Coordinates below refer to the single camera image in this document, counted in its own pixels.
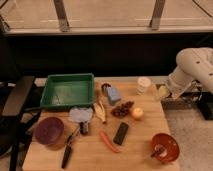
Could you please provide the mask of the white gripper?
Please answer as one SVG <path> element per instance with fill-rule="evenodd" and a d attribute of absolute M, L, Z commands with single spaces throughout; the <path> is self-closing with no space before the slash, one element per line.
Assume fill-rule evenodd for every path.
<path fill-rule="evenodd" d="M 178 99 L 189 87 L 192 86 L 194 78 L 170 74 L 165 83 L 157 91 L 157 99 L 163 100 L 169 96 L 173 100 Z"/>

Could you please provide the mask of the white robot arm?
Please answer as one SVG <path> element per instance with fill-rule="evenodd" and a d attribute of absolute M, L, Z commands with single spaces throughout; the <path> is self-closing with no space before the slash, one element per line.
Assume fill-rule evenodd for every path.
<path fill-rule="evenodd" d="M 162 100 L 169 95 L 174 100 L 180 97 L 197 80 L 213 94 L 213 48 L 186 48 L 176 56 L 176 68 L 156 93 Z"/>

